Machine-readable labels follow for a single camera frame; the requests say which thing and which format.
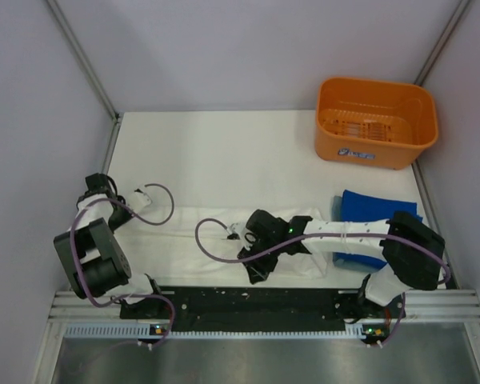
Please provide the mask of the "white floral t shirt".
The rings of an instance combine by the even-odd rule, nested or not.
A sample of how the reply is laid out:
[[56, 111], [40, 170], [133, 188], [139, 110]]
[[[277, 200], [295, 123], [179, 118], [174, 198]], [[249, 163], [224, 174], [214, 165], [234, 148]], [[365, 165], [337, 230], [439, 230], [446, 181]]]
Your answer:
[[[246, 268], [240, 264], [216, 262], [200, 251], [194, 238], [194, 229], [204, 218], [216, 218], [227, 226], [245, 222], [255, 208], [176, 208], [174, 216], [163, 226], [150, 226], [133, 219], [119, 230], [115, 237], [125, 252], [135, 273], [146, 273], [158, 282], [183, 285], [195, 280], [204, 282], [249, 283]], [[293, 216], [322, 218], [317, 208], [289, 208], [272, 210], [276, 218], [289, 221]], [[228, 240], [227, 232], [217, 223], [205, 223], [200, 227], [199, 239], [212, 255], [236, 259], [242, 248], [238, 240]], [[326, 276], [327, 256], [281, 254], [274, 272], [266, 283], [284, 281], [319, 280]]]

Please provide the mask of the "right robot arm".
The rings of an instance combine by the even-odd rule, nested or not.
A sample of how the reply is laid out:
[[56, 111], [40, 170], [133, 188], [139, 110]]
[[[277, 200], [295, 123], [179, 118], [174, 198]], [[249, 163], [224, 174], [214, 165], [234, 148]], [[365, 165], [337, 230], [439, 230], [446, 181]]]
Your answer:
[[449, 275], [442, 259], [444, 239], [405, 211], [372, 222], [330, 222], [311, 216], [286, 221], [256, 210], [246, 222], [231, 225], [230, 232], [242, 243], [237, 258], [253, 284], [267, 280], [281, 254], [340, 253], [382, 261], [355, 293], [337, 296], [341, 319], [376, 316], [409, 290], [436, 290]]

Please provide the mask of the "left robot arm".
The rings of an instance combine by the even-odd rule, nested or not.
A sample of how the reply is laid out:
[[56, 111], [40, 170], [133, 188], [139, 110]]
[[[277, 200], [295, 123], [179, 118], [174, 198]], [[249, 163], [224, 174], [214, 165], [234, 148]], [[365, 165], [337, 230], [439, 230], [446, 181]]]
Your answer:
[[[96, 308], [112, 305], [127, 306], [130, 299], [148, 317], [159, 316], [165, 308], [165, 298], [155, 280], [145, 275], [151, 290], [142, 293], [113, 294], [127, 286], [133, 277], [130, 263], [115, 237], [115, 231], [136, 218], [150, 226], [167, 223], [174, 214], [175, 201], [163, 184], [150, 182], [134, 190], [129, 198], [118, 192], [111, 176], [95, 173], [85, 177], [86, 191], [77, 200], [77, 214], [70, 228], [53, 240], [70, 288], [80, 299]], [[140, 215], [152, 203], [146, 190], [160, 188], [167, 192], [170, 212], [163, 220], [153, 222]]]

